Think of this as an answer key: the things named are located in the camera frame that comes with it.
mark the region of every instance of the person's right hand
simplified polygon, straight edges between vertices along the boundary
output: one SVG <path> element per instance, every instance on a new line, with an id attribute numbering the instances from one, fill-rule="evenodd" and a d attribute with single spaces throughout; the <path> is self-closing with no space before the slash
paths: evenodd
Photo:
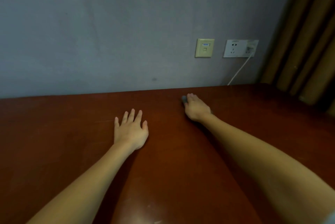
<path id="1" fill-rule="evenodd" d="M 193 93 L 187 94 L 187 102 L 184 104 L 185 113 L 193 121 L 199 122 L 204 115 L 211 113 L 210 107 Z"/>

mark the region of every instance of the gold curtain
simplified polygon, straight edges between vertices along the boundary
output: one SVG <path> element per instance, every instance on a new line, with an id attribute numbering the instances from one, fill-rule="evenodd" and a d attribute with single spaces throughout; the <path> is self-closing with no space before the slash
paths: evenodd
<path id="1" fill-rule="evenodd" d="M 294 0 L 261 82 L 335 116 L 335 0 Z"/>

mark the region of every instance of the forearm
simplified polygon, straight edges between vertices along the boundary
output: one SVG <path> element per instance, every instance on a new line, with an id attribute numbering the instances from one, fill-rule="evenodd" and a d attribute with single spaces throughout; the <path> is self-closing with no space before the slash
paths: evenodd
<path id="1" fill-rule="evenodd" d="M 321 223 L 335 209 L 334 190 L 298 161 L 212 114 L 200 122 L 288 221 Z"/>
<path id="2" fill-rule="evenodd" d="M 133 150 L 124 143 L 114 144 L 28 223 L 91 223 L 111 181 Z"/>

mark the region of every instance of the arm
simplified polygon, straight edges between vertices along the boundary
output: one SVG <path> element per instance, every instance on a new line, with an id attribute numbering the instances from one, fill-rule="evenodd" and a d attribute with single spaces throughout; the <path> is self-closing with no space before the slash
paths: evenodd
<path id="1" fill-rule="evenodd" d="M 117 171 L 136 149 L 140 149 L 148 135 L 147 121 L 141 128 L 142 111 L 134 120 L 135 110 L 122 123 L 115 117 L 114 145 L 107 153 L 73 183 L 42 208 L 28 223 L 92 223 L 100 203 Z"/>
<path id="2" fill-rule="evenodd" d="M 287 221 L 319 224 L 335 210 L 335 191 L 315 173 L 277 148 L 221 121 L 196 95 L 187 97 L 187 116 L 220 141 Z"/>

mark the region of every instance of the glossy wooden surface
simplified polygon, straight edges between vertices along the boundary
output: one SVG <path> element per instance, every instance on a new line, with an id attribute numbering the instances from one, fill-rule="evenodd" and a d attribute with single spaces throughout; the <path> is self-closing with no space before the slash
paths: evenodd
<path id="1" fill-rule="evenodd" d="M 180 97 L 290 154 L 335 187 L 334 119 L 267 85 L 0 100 L 0 223 L 24 223 L 112 145 L 113 119 L 143 110 L 149 138 L 124 163 L 95 223 L 280 223 L 257 186 Z"/>

